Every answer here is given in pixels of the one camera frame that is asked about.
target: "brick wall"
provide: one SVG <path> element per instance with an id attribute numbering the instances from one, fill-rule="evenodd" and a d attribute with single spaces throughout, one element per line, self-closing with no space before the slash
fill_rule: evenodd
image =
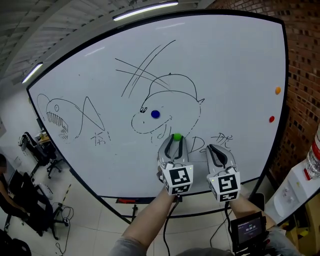
<path id="1" fill-rule="evenodd" d="M 217 0 L 208 8 L 254 12 L 285 23 L 289 116 L 270 166 L 280 184 L 306 158 L 320 121 L 320 0 Z"/>

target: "ceiling light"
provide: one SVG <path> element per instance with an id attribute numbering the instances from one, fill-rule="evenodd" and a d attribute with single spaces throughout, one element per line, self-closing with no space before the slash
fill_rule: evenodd
<path id="1" fill-rule="evenodd" d="M 113 20 L 114 21 L 119 21 L 122 20 L 124 18 L 130 17 L 132 15 L 136 15 L 136 14 L 140 14 L 140 13 L 144 13 L 147 11 L 151 11 L 151 10 L 155 10 L 155 9 L 159 9 L 159 8 L 163 8 L 163 7 L 169 7 L 169 6 L 176 6 L 178 4 L 178 1 L 165 1 L 165 2 L 160 2 L 157 4 L 153 4 L 153 5 L 148 5 L 142 8 L 138 8 L 132 11 L 127 11 L 125 13 L 122 13 L 120 15 L 114 16 Z"/>
<path id="2" fill-rule="evenodd" d="M 25 79 L 23 79 L 22 83 L 25 83 L 41 66 L 43 63 L 38 63 L 32 70 L 31 72 L 26 76 Z"/>

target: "white marker cube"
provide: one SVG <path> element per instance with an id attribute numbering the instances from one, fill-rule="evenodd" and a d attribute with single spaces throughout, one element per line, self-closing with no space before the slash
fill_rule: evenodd
<path id="1" fill-rule="evenodd" d="M 218 202 L 227 202 L 239 197 L 241 185 L 239 172 L 220 176 L 211 173 L 206 178 Z"/>
<path id="2" fill-rule="evenodd" d="M 194 182 L 194 166 L 181 166 L 162 169 L 163 184 L 169 195 L 188 192 Z"/>

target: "seated person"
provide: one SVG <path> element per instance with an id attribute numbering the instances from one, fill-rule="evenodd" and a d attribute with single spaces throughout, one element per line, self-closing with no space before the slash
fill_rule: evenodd
<path id="1" fill-rule="evenodd" d="M 11 216 L 16 216 L 23 221 L 28 219 L 27 211 L 17 205 L 8 194 L 8 184 L 4 174 L 7 172 L 7 160 L 3 154 L 0 154 L 0 207 Z"/>
<path id="2" fill-rule="evenodd" d="M 163 188 L 160 194 L 137 215 L 125 230 L 122 237 L 115 243 L 109 256 L 145 256 L 148 247 L 165 223 L 174 198 L 174 195 L 169 195 Z M 230 201 L 229 205 L 237 218 L 261 212 L 257 206 L 242 195 L 238 199 Z M 269 231 L 266 238 L 269 240 L 266 250 L 272 252 L 272 255 L 301 256 L 301 253 L 285 236 L 284 230 L 277 227 L 276 223 L 264 212 L 262 212 L 262 215 L 266 217 L 266 229 Z M 180 253 L 178 256 L 233 256 L 233 254 L 230 251 L 217 248 L 193 248 Z"/>

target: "water bottle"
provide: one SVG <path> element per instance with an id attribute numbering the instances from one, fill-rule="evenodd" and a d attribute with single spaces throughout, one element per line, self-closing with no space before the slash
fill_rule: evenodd
<path id="1" fill-rule="evenodd" d="M 305 169 L 310 178 L 320 178 L 320 125 L 318 126 L 314 141 L 306 156 Z"/>

